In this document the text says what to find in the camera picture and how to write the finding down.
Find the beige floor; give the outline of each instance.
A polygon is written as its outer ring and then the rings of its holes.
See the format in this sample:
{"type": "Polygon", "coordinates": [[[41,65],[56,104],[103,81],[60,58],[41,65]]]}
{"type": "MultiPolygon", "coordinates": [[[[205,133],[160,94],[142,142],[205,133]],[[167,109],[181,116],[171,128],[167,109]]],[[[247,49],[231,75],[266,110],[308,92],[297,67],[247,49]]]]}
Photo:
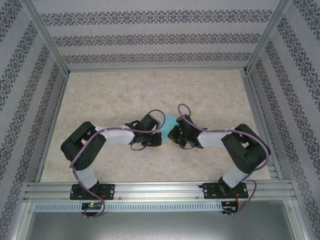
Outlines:
{"type": "MultiPolygon", "coordinates": [[[[191,108],[200,127],[230,129],[245,123],[257,132],[238,70],[71,73],[41,181],[75,181],[60,146],[81,123],[116,127],[141,120],[152,109],[178,116],[180,103],[191,108]]],[[[102,182],[207,181],[218,180],[232,165],[224,148],[183,150],[167,141],[143,151],[105,147],[93,169],[102,182]]],[[[270,179],[268,168],[251,178],[270,179]]]]}

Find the perforated metal strip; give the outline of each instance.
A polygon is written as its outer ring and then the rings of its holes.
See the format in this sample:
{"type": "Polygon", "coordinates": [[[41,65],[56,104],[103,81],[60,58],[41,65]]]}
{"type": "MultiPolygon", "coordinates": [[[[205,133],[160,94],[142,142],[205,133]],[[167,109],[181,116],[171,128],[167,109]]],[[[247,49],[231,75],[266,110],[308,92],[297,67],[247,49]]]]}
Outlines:
{"type": "MultiPolygon", "coordinates": [[[[198,212],[198,211],[221,211],[220,201],[206,202],[108,202],[106,212],[198,212]]],[[[36,203],[36,213],[75,213],[81,212],[82,202],[44,202],[36,203]]]]}

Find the patterned wallpaper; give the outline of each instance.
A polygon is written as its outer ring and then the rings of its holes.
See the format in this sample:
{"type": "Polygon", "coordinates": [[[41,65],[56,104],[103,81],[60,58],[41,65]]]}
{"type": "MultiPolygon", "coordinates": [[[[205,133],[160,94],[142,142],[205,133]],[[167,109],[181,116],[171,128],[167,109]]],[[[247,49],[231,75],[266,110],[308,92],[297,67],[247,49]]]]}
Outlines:
{"type": "Polygon", "coordinates": [[[279,0],[160,2],[34,4],[68,67],[79,70],[245,67],[279,0]]]}
{"type": "Polygon", "coordinates": [[[62,91],[60,69],[18,0],[0,1],[0,240],[33,182],[62,91]]]}
{"type": "Polygon", "coordinates": [[[319,12],[315,0],[292,1],[251,73],[311,239],[320,239],[319,12]]]}

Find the metal extrusion bar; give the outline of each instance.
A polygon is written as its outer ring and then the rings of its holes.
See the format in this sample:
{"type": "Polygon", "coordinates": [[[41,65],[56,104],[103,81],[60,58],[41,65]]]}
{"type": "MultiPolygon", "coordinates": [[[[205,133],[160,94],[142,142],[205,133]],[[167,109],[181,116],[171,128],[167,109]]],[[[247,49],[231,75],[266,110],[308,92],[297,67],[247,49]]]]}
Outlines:
{"type": "MultiPolygon", "coordinates": [[[[207,202],[199,185],[217,181],[190,182],[114,182],[114,200],[112,202],[207,202]]],[[[296,195],[290,180],[257,180],[257,190],[253,201],[257,200],[295,200],[296,195]]],[[[70,200],[73,183],[29,183],[23,198],[24,202],[59,203],[83,202],[70,200]]],[[[248,194],[254,184],[247,182],[248,194]]],[[[234,199],[214,199],[214,201],[233,201],[234,199]]]]}

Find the purple wire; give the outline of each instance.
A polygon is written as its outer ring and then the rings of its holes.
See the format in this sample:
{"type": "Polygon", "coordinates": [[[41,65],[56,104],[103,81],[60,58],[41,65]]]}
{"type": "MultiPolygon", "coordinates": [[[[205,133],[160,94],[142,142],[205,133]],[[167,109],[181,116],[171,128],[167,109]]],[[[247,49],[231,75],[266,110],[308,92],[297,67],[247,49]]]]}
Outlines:
{"type": "MultiPolygon", "coordinates": [[[[246,132],[244,132],[244,131],[238,131],[238,130],[233,130],[233,129],[207,130],[207,129],[203,129],[203,128],[201,128],[201,127],[198,127],[197,125],[193,124],[192,122],[190,122],[189,120],[187,120],[187,119],[184,117],[184,115],[182,114],[182,112],[181,112],[181,110],[180,110],[180,107],[181,107],[181,106],[184,106],[184,107],[186,107],[186,108],[188,109],[188,111],[189,111],[189,116],[191,115],[191,110],[190,110],[190,108],[189,108],[187,105],[185,105],[184,103],[180,103],[180,104],[178,105],[178,112],[179,112],[180,116],[182,117],[182,119],[185,120],[185,121],[186,121],[188,124],[190,124],[192,127],[196,128],[196,129],[198,129],[198,130],[200,130],[200,131],[203,131],[203,132],[206,132],[206,133],[236,133],[236,134],[241,134],[241,135],[245,135],[245,136],[247,136],[247,137],[255,140],[258,144],[261,145],[261,147],[262,147],[263,150],[265,151],[265,155],[266,155],[264,164],[262,164],[260,167],[257,167],[255,170],[253,170],[253,172],[250,173],[249,175],[247,175],[243,180],[246,180],[248,177],[250,177],[251,174],[253,174],[254,172],[256,172],[256,171],[258,171],[258,170],[260,170],[260,169],[262,169],[262,168],[264,168],[264,167],[268,164],[269,159],[270,159],[270,158],[269,158],[268,149],[266,148],[266,146],[264,145],[264,143],[263,143],[262,141],[260,141],[258,138],[256,138],[255,136],[253,136],[253,135],[251,135],[251,134],[249,134],[249,133],[246,133],[246,132]]],[[[257,182],[256,182],[255,180],[246,180],[246,181],[247,181],[247,182],[254,182],[254,189],[253,189],[250,197],[248,198],[248,200],[243,204],[243,206],[242,206],[237,212],[234,213],[234,215],[237,214],[237,213],[239,213],[239,212],[241,212],[242,209],[244,209],[244,208],[246,207],[246,205],[250,202],[250,200],[253,198],[253,196],[254,196],[254,194],[255,194],[255,192],[256,192],[257,182]]]]}
{"type": "Polygon", "coordinates": [[[76,181],[79,183],[79,185],[85,190],[87,191],[89,194],[91,194],[92,196],[96,197],[98,200],[101,201],[101,204],[103,205],[103,209],[102,211],[98,212],[96,215],[94,216],[87,216],[86,215],[86,211],[87,209],[84,210],[83,215],[85,218],[90,218],[90,219],[94,219],[96,217],[99,217],[101,214],[104,213],[105,209],[106,209],[106,204],[105,201],[99,197],[98,195],[94,194],[92,191],[90,191],[88,188],[85,187],[85,185],[81,182],[81,180],[79,179],[78,175],[77,175],[77,171],[75,170],[75,163],[77,162],[77,160],[79,159],[79,157],[81,156],[81,154],[84,152],[84,150],[86,149],[86,147],[90,144],[90,142],[100,133],[105,132],[105,131],[110,131],[110,130],[126,130],[126,131],[131,131],[131,132],[136,132],[136,133],[145,133],[145,134],[151,134],[154,133],[156,131],[159,131],[166,122],[166,115],[163,111],[159,110],[159,109],[153,109],[151,111],[148,112],[148,114],[153,113],[153,112],[159,112],[163,115],[163,123],[156,128],[155,130],[151,130],[151,131],[142,131],[142,130],[135,130],[135,129],[131,129],[131,128],[124,128],[124,127],[108,127],[105,129],[101,129],[97,132],[95,132],[89,139],[88,141],[86,141],[86,143],[84,144],[84,146],[81,148],[81,150],[78,152],[78,154],[75,156],[75,158],[72,160],[71,164],[69,165],[69,168],[72,169],[72,172],[76,178],[76,181]]]}

